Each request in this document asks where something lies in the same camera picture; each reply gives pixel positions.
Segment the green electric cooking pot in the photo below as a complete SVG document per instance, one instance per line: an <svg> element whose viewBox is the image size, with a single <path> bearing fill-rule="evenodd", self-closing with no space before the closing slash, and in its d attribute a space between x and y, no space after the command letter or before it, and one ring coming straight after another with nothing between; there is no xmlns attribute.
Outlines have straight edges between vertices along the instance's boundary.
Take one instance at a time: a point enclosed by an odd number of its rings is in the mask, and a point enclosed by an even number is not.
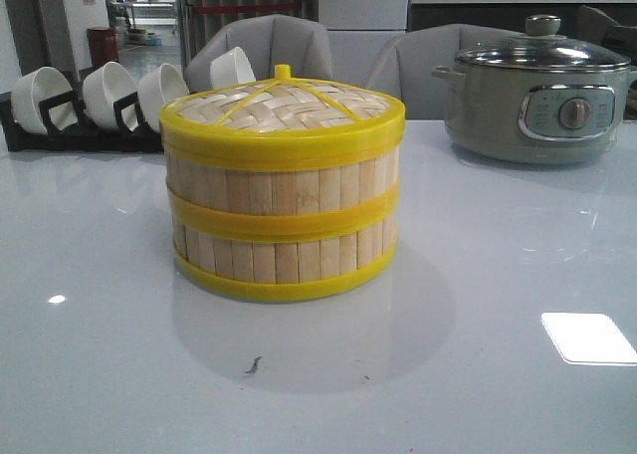
<svg viewBox="0 0 637 454"><path fill-rule="evenodd" d="M434 77L449 86L445 126L452 141L478 154L531 164L572 164L609 151L627 92L618 72L542 72L456 64Z"/></svg>

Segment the black dish rack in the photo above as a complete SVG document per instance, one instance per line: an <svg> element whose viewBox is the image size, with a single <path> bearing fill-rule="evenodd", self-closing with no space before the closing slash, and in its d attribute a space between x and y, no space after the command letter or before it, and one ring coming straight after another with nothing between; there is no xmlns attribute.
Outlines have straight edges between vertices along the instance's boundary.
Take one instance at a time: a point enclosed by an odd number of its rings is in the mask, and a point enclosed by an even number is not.
<svg viewBox="0 0 637 454"><path fill-rule="evenodd" d="M88 116L83 83L39 102L46 134L25 131L15 120L11 91L1 95L1 126L10 151L115 151L158 153L161 135L145 121L137 91L113 103L118 130L102 129Z"/></svg>

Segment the red bin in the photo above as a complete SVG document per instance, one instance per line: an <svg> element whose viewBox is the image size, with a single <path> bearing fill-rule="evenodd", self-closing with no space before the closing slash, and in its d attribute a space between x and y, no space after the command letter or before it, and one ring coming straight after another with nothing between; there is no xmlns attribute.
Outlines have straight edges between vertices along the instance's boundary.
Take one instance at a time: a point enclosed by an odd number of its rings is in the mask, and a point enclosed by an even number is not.
<svg viewBox="0 0 637 454"><path fill-rule="evenodd" d="M113 28L88 28L87 38L94 70L104 66L108 62L119 61L116 36Z"/></svg>

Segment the bamboo steamer tray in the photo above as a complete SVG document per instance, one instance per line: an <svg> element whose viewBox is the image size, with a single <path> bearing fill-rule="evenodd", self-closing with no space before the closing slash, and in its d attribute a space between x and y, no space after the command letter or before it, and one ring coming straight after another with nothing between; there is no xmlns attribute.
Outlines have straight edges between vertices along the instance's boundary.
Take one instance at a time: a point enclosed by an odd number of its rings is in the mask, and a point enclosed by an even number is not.
<svg viewBox="0 0 637 454"><path fill-rule="evenodd" d="M263 302L296 302L349 291L393 260L393 211L335 226L316 216L299 233L224 238L172 220L175 258L194 282L213 292Z"/></svg>
<svg viewBox="0 0 637 454"><path fill-rule="evenodd" d="M246 171L166 155L174 216L207 234L265 241L312 240L391 216L399 149L353 164L301 171Z"/></svg>

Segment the woven bamboo steamer lid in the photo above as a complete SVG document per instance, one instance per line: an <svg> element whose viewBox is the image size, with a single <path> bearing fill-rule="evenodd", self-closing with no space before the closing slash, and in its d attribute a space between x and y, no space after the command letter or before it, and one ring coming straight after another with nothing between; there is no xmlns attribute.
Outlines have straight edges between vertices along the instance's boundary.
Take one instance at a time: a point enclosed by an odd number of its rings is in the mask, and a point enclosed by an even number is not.
<svg viewBox="0 0 637 454"><path fill-rule="evenodd" d="M292 171L360 162L402 140L395 97L335 81L274 77L176 99L159 112L166 150L233 169Z"/></svg>

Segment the white cabinet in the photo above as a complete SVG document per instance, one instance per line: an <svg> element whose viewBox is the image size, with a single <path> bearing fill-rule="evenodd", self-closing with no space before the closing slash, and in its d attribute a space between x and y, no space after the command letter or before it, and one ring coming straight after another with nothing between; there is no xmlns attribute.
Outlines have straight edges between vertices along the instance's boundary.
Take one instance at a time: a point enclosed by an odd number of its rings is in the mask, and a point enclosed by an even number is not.
<svg viewBox="0 0 637 454"><path fill-rule="evenodd" d="M405 33L407 9L408 0L318 0L334 78L362 87L384 44Z"/></svg>

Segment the left grey chair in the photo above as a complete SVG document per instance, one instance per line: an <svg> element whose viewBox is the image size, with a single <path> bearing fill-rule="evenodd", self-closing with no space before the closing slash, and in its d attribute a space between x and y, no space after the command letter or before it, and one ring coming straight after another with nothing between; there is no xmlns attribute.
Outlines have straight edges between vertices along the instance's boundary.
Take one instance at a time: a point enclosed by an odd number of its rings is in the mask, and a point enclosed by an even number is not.
<svg viewBox="0 0 637 454"><path fill-rule="evenodd" d="M275 14L239 20L218 31L184 70L190 91L210 90L211 62L236 47L244 51L258 80L272 77L279 64L291 66L298 78L334 78L327 28L311 20Z"/></svg>

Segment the white bowl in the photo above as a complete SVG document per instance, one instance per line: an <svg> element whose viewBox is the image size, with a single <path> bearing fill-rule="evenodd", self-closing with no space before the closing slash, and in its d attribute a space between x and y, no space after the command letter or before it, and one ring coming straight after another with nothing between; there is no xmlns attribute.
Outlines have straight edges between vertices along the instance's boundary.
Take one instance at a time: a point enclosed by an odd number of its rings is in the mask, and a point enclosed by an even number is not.
<svg viewBox="0 0 637 454"><path fill-rule="evenodd" d="M209 70L214 90L256 81L252 65L241 47L235 47L215 58Z"/></svg>
<svg viewBox="0 0 637 454"><path fill-rule="evenodd" d="M18 79L11 91L15 120L27 132L46 134L39 102L72 89L67 78L57 69L41 67Z"/></svg>
<svg viewBox="0 0 637 454"><path fill-rule="evenodd" d="M113 103L137 91L137 85L120 63L110 61L83 82L83 100L89 118L102 129L118 130Z"/></svg>
<svg viewBox="0 0 637 454"><path fill-rule="evenodd" d="M145 74L138 82L137 93L145 121L155 132L160 132L160 109L190 94L181 73L171 64L162 64Z"/></svg>

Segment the grey chair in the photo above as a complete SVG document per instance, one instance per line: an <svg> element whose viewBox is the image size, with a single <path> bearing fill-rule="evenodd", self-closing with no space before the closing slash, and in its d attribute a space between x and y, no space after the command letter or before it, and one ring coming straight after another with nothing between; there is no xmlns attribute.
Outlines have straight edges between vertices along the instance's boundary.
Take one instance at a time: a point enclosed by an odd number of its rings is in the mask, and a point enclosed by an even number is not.
<svg viewBox="0 0 637 454"><path fill-rule="evenodd" d="M210 90L211 62L236 47L244 51L258 80L272 77L279 64L291 66L298 78L334 78L327 28L311 20L275 14L239 20L218 31L184 70L190 91Z"/></svg>
<svg viewBox="0 0 637 454"><path fill-rule="evenodd" d="M456 54L477 44L513 36L514 31L450 24L409 32L386 43L376 57L365 87L403 101L408 119L442 119L448 86L432 76L451 67Z"/></svg>

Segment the red barrier belt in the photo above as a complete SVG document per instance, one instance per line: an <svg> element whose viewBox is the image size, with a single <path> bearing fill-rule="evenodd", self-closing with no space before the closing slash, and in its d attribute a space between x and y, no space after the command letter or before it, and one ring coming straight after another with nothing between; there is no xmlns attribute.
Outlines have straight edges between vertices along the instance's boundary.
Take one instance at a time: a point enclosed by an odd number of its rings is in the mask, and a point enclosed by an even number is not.
<svg viewBox="0 0 637 454"><path fill-rule="evenodd" d="M268 3L253 5L235 5L235 6L193 6L192 10L196 14L247 14L247 13L276 13L281 11L298 11L303 8L302 1L285 2L285 3Z"/></svg>

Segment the glass pot lid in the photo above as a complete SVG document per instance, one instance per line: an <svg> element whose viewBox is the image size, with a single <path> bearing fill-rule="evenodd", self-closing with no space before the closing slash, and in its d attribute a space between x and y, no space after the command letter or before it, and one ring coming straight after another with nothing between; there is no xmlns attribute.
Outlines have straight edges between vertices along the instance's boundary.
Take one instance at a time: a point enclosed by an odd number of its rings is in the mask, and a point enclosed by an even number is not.
<svg viewBox="0 0 637 454"><path fill-rule="evenodd" d="M523 34L460 51L458 63L543 72L616 72L628 70L630 59L599 45L559 35L561 19L552 15L526 18Z"/></svg>

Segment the right grey chair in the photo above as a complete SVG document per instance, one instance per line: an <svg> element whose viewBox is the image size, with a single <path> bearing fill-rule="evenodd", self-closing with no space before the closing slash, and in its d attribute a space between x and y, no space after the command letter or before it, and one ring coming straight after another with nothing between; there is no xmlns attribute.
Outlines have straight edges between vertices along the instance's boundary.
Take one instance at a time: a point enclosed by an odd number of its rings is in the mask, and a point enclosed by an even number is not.
<svg viewBox="0 0 637 454"><path fill-rule="evenodd" d="M456 54L477 44L513 36L514 31L450 24L409 32L386 43L376 57L365 87L403 101L408 119L442 119L448 86L432 76L451 67Z"/></svg>

